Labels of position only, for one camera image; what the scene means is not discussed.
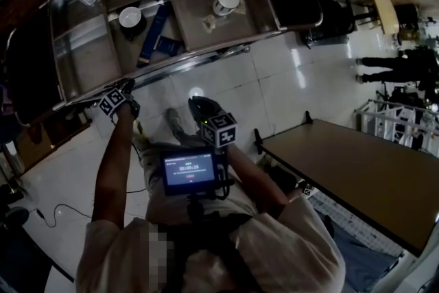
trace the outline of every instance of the black pants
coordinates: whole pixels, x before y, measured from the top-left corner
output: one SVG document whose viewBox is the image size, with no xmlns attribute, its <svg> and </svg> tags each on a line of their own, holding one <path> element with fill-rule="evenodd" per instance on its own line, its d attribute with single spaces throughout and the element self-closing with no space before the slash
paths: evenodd
<svg viewBox="0 0 439 293">
<path fill-rule="evenodd" d="M 413 82 L 422 78 L 422 73 L 411 60 L 404 58 L 363 58 L 363 65 L 386 67 L 391 71 L 363 75 L 363 82 Z"/>
</svg>

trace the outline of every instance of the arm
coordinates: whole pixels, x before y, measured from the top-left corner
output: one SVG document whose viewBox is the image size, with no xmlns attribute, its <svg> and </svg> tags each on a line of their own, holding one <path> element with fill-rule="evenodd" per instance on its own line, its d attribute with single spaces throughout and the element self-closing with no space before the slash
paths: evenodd
<svg viewBox="0 0 439 293">
<path fill-rule="evenodd" d="M 134 121 L 130 105 L 121 105 L 117 116 L 119 119 L 97 172 L 92 221 L 108 220 L 123 228 Z"/>
<path fill-rule="evenodd" d="M 258 209 L 277 218 L 288 204 L 288 197 L 270 176 L 259 169 L 235 144 L 228 146 L 227 157 L 244 190 L 256 203 Z"/>
</svg>

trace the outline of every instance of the person in black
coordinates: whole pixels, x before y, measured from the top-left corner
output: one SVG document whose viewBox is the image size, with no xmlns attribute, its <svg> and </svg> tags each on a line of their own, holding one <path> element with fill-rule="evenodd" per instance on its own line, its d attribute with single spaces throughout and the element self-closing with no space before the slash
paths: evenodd
<svg viewBox="0 0 439 293">
<path fill-rule="evenodd" d="M 425 98 L 435 96 L 434 89 L 438 80 L 439 66 L 436 53 L 432 49 L 419 48 L 405 51 L 407 58 L 362 58 L 358 65 L 367 67 L 385 67 L 392 69 L 372 75 L 357 75 L 359 83 L 366 82 L 416 82 L 419 89 L 425 91 Z"/>
</svg>

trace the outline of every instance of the white mug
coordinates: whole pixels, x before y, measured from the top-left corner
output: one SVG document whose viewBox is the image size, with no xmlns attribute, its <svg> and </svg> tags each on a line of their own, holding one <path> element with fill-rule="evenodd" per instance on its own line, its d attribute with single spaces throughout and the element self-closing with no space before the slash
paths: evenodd
<svg viewBox="0 0 439 293">
<path fill-rule="evenodd" d="M 239 0 L 215 0 L 213 2 L 213 12 L 218 16 L 229 15 L 239 5 Z"/>
</svg>

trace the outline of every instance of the person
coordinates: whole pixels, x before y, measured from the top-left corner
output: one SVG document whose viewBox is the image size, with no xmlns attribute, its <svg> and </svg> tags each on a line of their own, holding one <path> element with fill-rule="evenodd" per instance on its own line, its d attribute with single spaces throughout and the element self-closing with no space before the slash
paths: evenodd
<svg viewBox="0 0 439 293">
<path fill-rule="evenodd" d="M 435 97 L 434 89 L 438 79 L 439 66 L 434 51 L 422 48 L 407 50 L 406 54 L 407 58 L 356 59 L 357 65 L 392 69 L 372 75 L 357 75 L 356 80 L 359 83 L 420 81 L 419 89 L 425 91 L 425 97 L 427 99 Z"/>
<path fill-rule="evenodd" d="M 218 211 L 221 219 L 230 215 L 249 219 L 228 234 L 238 255 L 226 265 L 211 251 L 195 251 L 184 263 L 182 287 L 175 289 L 176 242 L 163 229 L 194 225 L 187 215 L 186 196 L 165 195 L 158 153 L 204 143 L 184 132 L 175 110 L 165 116 L 180 145 L 142 142 L 134 135 L 150 200 L 146 219 L 135 218 L 124 226 L 134 117 L 128 104 L 119 107 L 117 116 L 97 173 L 77 292 L 341 292 L 344 260 L 302 190 L 287 197 L 233 144 L 227 158 L 236 173 L 230 170 L 235 185 L 227 199 L 202 202 L 205 213 Z M 238 268 L 238 261 L 244 267 L 234 272 L 230 267 Z"/>
</svg>

